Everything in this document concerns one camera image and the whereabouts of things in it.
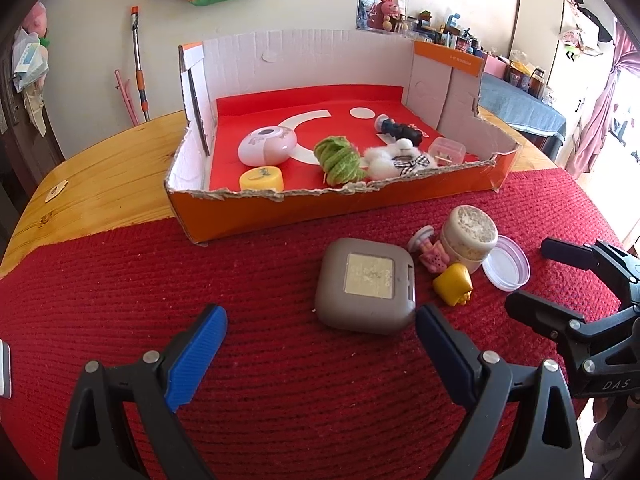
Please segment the grey square case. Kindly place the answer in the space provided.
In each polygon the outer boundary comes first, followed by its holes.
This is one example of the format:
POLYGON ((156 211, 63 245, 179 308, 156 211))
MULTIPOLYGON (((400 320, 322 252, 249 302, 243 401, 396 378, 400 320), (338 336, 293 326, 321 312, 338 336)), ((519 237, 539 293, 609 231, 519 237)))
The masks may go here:
POLYGON ((323 255, 314 308, 337 330, 388 335, 404 330, 416 312, 411 255, 396 245, 342 237, 323 255))

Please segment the white round cream jar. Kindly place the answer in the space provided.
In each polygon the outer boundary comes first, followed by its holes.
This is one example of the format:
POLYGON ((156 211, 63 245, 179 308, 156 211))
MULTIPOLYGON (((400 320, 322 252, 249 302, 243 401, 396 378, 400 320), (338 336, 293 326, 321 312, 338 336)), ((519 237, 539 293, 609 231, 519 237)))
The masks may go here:
POLYGON ((463 264, 473 274, 497 245, 498 229, 485 211, 460 205, 450 212, 439 240, 451 261, 463 264))

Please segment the pink figurine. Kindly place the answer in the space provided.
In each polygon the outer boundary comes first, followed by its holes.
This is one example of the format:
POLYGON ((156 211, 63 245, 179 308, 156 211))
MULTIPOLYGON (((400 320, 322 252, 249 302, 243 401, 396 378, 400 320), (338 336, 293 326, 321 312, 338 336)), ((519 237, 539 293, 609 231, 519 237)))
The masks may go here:
POLYGON ((418 229, 408 241, 408 252, 417 254, 419 260, 431 274, 442 274, 450 263, 440 240, 433 240, 435 230, 432 226, 424 226, 418 229))

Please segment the orange white cardboard box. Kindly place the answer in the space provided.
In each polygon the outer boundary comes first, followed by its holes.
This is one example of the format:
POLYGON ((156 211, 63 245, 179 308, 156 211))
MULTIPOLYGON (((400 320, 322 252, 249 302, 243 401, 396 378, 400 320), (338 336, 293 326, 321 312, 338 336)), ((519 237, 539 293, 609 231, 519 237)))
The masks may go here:
POLYGON ((503 184, 518 142, 480 116, 484 63, 454 49, 358 30, 219 37, 179 49, 188 128, 164 187, 193 243, 503 184), (393 141, 379 120, 417 128, 420 148, 464 147, 460 162, 332 184, 314 156, 343 139, 345 169, 393 141))

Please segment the white fluffy star hairclip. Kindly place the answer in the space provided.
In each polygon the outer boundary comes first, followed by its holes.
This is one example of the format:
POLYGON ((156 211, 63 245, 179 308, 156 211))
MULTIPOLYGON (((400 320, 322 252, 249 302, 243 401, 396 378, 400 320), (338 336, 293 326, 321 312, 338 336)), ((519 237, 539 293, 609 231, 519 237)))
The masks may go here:
POLYGON ((405 177, 437 167, 436 160, 421 152, 409 139, 400 139, 379 148, 367 148, 362 159, 371 180, 405 177))

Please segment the black mouse figurine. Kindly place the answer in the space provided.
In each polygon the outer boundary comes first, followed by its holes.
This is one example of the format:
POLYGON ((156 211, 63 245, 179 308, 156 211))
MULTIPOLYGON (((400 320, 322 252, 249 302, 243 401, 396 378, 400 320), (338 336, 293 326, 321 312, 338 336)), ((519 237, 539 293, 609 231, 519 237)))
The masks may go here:
POLYGON ((395 122, 390 116, 384 114, 375 118, 374 128, 377 133, 390 136, 395 141, 409 140, 415 148, 418 148, 424 140, 424 134, 417 126, 395 122))

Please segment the pink My Melody case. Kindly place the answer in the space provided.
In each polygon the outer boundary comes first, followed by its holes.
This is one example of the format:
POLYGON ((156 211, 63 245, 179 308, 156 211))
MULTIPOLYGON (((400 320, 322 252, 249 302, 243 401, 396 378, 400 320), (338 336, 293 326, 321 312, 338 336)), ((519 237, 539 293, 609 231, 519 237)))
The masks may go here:
POLYGON ((238 157, 242 164, 249 167, 278 166, 291 157, 296 145, 297 136, 293 129, 260 127, 240 142, 238 157))

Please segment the clear round lid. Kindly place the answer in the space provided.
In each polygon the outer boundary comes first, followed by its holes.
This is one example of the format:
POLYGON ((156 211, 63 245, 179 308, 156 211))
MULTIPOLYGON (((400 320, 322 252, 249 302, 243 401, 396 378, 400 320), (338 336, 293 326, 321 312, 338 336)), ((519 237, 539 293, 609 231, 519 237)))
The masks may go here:
POLYGON ((486 278, 503 292, 515 292, 530 279, 529 261, 523 249, 509 237, 499 235, 482 264, 486 278))

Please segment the small beige tag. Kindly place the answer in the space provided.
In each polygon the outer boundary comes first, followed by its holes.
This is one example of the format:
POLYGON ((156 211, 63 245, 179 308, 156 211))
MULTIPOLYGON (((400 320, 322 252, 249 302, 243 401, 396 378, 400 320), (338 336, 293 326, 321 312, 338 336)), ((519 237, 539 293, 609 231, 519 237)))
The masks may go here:
POLYGON ((66 188, 66 186, 68 185, 68 181, 67 180, 62 180, 61 182, 58 182, 53 188, 50 188, 48 194, 46 195, 46 198, 44 199, 44 202, 50 203, 51 200, 54 200, 55 197, 58 197, 66 188))

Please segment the white wardrobe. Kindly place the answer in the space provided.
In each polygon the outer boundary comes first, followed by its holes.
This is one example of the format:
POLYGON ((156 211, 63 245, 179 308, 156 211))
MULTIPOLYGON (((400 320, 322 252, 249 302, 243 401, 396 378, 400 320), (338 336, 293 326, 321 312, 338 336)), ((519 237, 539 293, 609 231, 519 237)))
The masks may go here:
POLYGON ((604 0, 518 0, 511 49, 544 73, 544 99, 570 136, 590 118, 612 65, 616 18, 604 0))

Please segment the small clear plastic box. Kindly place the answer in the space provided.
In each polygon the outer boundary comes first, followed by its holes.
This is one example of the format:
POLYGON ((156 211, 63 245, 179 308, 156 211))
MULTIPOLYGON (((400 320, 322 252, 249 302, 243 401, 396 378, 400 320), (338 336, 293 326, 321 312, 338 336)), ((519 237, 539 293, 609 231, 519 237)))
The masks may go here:
POLYGON ((464 163, 466 148, 462 143, 439 136, 432 142, 427 153, 439 167, 457 166, 464 163))

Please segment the yellow duck figurine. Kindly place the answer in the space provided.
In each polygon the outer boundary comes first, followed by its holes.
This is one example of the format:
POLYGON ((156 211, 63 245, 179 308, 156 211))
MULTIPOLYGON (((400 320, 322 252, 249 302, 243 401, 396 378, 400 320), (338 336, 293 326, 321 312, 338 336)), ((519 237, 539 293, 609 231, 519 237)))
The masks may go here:
POLYGON ((471 299, 473 284, 468 268, 462 263, 453 263, 433 281, 440 299, 449 307, 467 304, 471 299))

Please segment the dark wooden door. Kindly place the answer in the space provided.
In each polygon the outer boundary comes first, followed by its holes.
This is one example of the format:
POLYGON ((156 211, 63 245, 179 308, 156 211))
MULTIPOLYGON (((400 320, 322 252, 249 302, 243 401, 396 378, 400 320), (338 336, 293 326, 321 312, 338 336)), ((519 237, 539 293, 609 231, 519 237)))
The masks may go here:
POLYGON ((43 178, 65 157, 43 112, 43 136, 29 118, 25 99, 11 80, 12 47, 1 45, 1 248, 6 249, 43 178))

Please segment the white square charger device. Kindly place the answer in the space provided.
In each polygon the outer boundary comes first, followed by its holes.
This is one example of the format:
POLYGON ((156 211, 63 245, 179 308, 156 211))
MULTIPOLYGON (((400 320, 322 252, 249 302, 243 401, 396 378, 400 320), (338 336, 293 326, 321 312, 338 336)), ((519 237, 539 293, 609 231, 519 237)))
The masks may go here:
POLYGON ((11 349, 0 340, 0 396, 9 399, 12 396, 11 349))

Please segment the pink storage box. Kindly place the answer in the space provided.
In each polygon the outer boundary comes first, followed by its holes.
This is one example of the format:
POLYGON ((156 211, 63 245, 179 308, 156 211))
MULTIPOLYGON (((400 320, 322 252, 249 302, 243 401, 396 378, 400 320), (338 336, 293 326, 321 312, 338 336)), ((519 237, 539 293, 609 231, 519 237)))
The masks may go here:
POLYGON ((503 79, 509 68, 509 62, 503 61, 498 56, 488 54, 485 60, 484 72, 498 79, 503 79))

